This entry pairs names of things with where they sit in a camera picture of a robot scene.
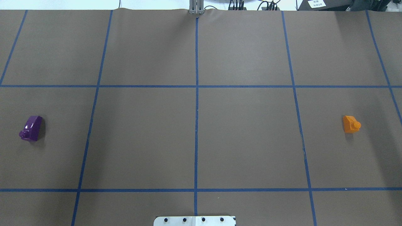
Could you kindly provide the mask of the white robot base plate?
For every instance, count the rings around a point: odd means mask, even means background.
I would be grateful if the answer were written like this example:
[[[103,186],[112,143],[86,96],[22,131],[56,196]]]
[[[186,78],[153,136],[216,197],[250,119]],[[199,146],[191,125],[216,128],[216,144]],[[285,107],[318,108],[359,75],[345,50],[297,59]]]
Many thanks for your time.
[[[235,216],[160,216],[154,226],[236,226]]]

